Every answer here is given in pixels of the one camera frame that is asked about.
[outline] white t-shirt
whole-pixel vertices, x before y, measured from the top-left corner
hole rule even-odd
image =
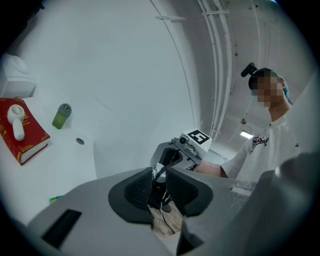
[[[248,139],[230,161],[221,165],[228,178],[257,182],[263,172],[275,170],[301,152],[284,117],[272,122],[261,134]]]

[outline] metal cap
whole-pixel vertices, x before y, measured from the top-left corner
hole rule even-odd
[[[66,118],[68,118],[71,115],[71,111],[71,106],[68,103],[63,103],[58,108],[58,112]]]

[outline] black pad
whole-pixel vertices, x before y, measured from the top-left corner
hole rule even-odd
[[[111,188],[110,206],[127,222],[152,225],[153,217],[147,212],[151,190],[152,168],[148,167]]]
[[[190,217],[201,214],[213,198],[211,188],[194,178],[166,168],[166,188],[182,215]]]

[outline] small hole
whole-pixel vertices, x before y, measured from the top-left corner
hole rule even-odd
[[[76,138],[75,141],[78,142],[80,145],[85,144],[85,142],[81,138]]]

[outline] person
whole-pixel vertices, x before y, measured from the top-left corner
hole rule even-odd
[[[268,68],[259,69],[249,79],[253,98],[267,108],[271,124],[247,140],[230,161],[217,165],[202,162],[197,172],[210,176],[257,182],[265,171],[275,170],[285,160],[300,153],[299,144],[284,115],[292,102],[282,76]]]

